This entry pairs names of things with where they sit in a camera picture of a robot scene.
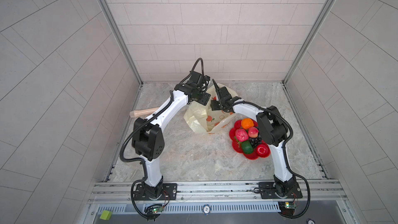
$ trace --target plastic bag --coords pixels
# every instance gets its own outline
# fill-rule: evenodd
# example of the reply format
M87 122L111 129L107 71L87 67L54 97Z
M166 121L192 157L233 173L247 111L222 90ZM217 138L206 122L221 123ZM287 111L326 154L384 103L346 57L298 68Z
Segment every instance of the plastic bag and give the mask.
M232 97L237 96L236 92L228 88L228 92ZM212 111L210 107L211 100L216 97L216 90L214 85L206 91L211 95L211 98L204 106L196 101L191 102L188 110L184 114L184 119L193 132L214 134L226 127L233 118L232 112L224 112L222 110Z

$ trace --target black bracket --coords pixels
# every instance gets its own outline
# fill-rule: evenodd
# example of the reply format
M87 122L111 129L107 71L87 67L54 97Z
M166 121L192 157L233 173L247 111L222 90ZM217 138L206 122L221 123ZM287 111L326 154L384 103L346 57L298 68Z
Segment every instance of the black bracket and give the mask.
M147 194L145 194L144 185L145 183L137 184L137 188L134 194L135 201L151 201L151 199ZM163 183L162 191L166 191L169 196L170 200L175 200L177 198L177 184L176 183ZM159 201L169 200L168 198L165 199L164 194L160 194L160 197L157 199Z
M270 190L275 189L274 182L259 182L258 187ZM261 192L260 194L261 194L261 199L281 199L281 201L283 201L283 199L302 198L301 189L297 182L295 182L291 186L291 188L285 193L286 198L278 197L276 191Z

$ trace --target wooden rolling pin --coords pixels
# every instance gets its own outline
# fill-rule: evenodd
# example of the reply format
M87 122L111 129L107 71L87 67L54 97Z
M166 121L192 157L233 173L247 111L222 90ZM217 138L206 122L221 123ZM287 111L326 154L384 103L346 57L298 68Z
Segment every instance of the wooden rolling pin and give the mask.
M151 113L154 113L158 109L159 109L159 107L149 108L149 109L144 109L144 110L134 110L134 111L130 112L130 117L136 118L136 117L140 117L142 115L150 115Z

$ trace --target orange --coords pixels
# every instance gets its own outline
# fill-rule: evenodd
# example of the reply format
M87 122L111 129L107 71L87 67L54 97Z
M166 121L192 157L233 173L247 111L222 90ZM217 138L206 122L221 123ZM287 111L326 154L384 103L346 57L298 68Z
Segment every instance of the orange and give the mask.
M243 129L248 130L250 127L254 127L254 123L251 118L242 119L241 126Z

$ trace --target black cable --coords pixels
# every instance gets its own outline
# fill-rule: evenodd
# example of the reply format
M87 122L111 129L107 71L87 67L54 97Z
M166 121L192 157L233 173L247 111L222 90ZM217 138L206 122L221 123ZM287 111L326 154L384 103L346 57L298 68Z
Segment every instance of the black cable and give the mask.
M156 114L153 115L153 117L151 117L150 119L148 119L147 121L145 121L144 123L142 123L142 125L140 125L139 127L137 127L136 129L134 129L130 135L126 138L126 140L123 142L122 147L120 149L120 153L119 153L119 157L120 160L123 162L133 162L136 161L135 158L125 158L124 157L124 151L127 147L127 144L129 143L129 141L132 139L132 137L139 132L143 127L145 127L147 124L151 123L152 120L156 119L159 115L161 115L164 111L166 111L167 108L169 108L169 106L171 106L171 104L174 101L174 95L173 95L173 91L170 90L170 101L167 103L167 105L162 108L162 110L160 110L159 112L157 112Z
M296 218L299 218L299 217L303 216L303 215L306 213L306 211L308 210L308 207L310 206L310 199L311 199L310 185L308 184L308 181L307 181L307 179L306 179L305 177L303 177L302 175L299 175L299 174L297 174L296 172L292 171L292 169L291 169L291 167L290 167L290 165L289 165L289 161L287 160L286 143L293 137L293 129L292 129L292 127L290 126L290 124L289 124L284 118L282 118L281 115L279 115L279 114L277 114L276 112L271 111L271 110L269 110L269 109L260 107L260 106L258 106L257 104L254 104L254 103L252 103L252 102L247 102L247 101L235 102L235 103L233 103L230 107L228 107L228 109L226 109L225 111L230 110L233 106L236 106L236 105L238 105L238 104L248 104L248 105L252 105L252 106L257 107L258 109L260 109L260 110L262 110L262 111L264 111L264 112L268 112L268 113L272 114L273 116L275 116L275 117L281 119L282 122L284 122L284 123L286 124L287 128L289 129L289 136L288 136L288 137L286 138L286 140L282 143L282 150L283 150L283 155L284 155L284 158L285 158L286 168L287 168L287 170L288 170L290 173L292 173L292 174L295 175L296 177L300 177L301 179L304 180L305 185L306 185L306 187L307 187L307 194L308 194L308 196L307 196L307 204L305 205L304 210L303 210L300 214L298 214L298 215L293 215L293 216L287 216L287 215L284 215L284 214L281 214L281 213L279 213L279 214L280 214L281 216L283 216L283 217L290 218L290 219L296 219Z

